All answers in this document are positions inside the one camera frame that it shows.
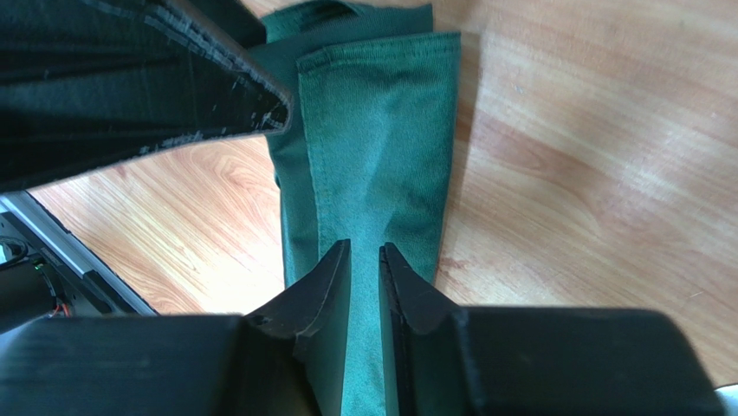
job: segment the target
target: green fabric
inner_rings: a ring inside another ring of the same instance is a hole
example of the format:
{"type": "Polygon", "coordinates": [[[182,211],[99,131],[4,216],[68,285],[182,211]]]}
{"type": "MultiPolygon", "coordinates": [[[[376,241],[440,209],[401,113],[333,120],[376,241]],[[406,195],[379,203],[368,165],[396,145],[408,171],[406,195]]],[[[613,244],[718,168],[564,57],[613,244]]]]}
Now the green fabric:
{"type": "Polygon", "coordinates": [[[251,54],[296,97],[269,136],[282,191],[286,284],[352,240],[342,414],[385,414],[379,247],[395,243],[432,281],[448,193],[460,42],[430,7],[311,2],[264,18],[251,54]]]}

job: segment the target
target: folded green cloth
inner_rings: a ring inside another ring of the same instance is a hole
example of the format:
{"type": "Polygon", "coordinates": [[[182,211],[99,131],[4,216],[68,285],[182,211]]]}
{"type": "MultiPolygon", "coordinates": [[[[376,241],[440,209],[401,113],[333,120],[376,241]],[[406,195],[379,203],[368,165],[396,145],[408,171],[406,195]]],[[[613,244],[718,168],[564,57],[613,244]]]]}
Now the folded green cloth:
{"type": "Polygon", "coordinates": [[[264,18],[250,53],[295,93],[293,125],[269,136],[282,191],[286,284],[352,240],[342,414],[385,414],[379,247],[395,243],[432,281],[448,193],[460,42],[430,6],[302,3],[264,18]]]}

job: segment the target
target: wood grain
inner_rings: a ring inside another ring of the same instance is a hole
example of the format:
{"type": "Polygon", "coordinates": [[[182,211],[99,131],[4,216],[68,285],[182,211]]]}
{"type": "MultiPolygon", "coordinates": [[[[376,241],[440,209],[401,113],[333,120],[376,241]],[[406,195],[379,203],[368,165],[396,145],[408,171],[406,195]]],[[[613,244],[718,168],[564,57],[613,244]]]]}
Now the wood grain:
{"type": "MultiPolygon", "coordinates": [[[[438,288],[465,303],[659,309],[716,384],[737,381],[735,2],[434,5],[440,29],[463,32],[438,288]]],[[[262,140],[34,194],[163,312],[248,312],[282,287],[262,140]]]]}

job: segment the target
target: wooden surface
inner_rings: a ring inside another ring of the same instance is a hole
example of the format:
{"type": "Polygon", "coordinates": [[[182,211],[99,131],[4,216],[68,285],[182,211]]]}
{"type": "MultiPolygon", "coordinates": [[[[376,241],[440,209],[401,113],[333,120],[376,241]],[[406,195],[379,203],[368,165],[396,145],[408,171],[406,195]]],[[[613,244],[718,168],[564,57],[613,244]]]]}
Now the wooden surface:
{"type": "MultiPolygon", "coordinates": [[[[660,309],[715,383],[738,381],[738,5],[435,6],[464,46],[438,288],[469,303],[660,309]]],[[[262,139],[34,194],[160,311],[248,312],[282,288],[262,139]]]]}

